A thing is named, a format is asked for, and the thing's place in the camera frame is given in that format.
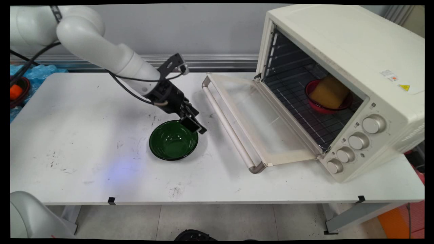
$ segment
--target white toaster oven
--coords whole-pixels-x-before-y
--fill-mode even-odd
[[[331,115],[314,111],[304,91],[327,74],[354,98]],[[256,76],[209,73],[202,88],[252,173],[317,159],[341,182],[425,137],[425,39],[360,6],[268,11]]]

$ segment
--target gray wall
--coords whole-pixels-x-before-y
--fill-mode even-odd
[[[140,55],[257,54],[265,13],[283,3],[160,3],[89,5],[105,22],[105,37]],[[362,5],[383,16],[386,5]],[[31,55],[41,47],[12,47]],[[70,54],[62,46],[45,55]]]

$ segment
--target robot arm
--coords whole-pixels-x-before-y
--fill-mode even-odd
[[[58,6],[61,19],[56,20],[49,6],[10,7],[10,44],[47,46],[56,40],[72,54],[102,67],[122,80],[140,95],[151,100],[166,113],[177,113],[180,122],[201,134],[206,129],[194,118],[195,110],[175,85],[164,80],[175,67],[184,75],[188,68],[181,55],[175,54],[158,70],[144,61],[125,44],[114,45],[103,35],[101,16],[86,6]],[[159,82],[137,81],[143,79]]]

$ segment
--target floor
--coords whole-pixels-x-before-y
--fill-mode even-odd
[[[63,206],[49,206],[61,215]],[[82,206],[78,238],[174,240],[196,229],[219,241],[386,238],[377,218],[324,235],[319,204],[113,205]]]

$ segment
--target white table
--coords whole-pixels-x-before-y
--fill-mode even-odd
[[[179,119],[176,114],[137,100],[107,73],[52,74],[10,125],[10,192],[29,192],[46,205],[108,204],[109,197],[115,204],[333,204],[364,196],[356,206],[375,206],[346,211],[362,211],[356,220],[344,214],[329,220],[339,220],[330,231],[424,199],[404,156],[346,183],[313,160],[251,174],[201,90],[205,76],[172,81],[208,132],[191,155],[168,162],[151,153],[148,139],[159,124]]]

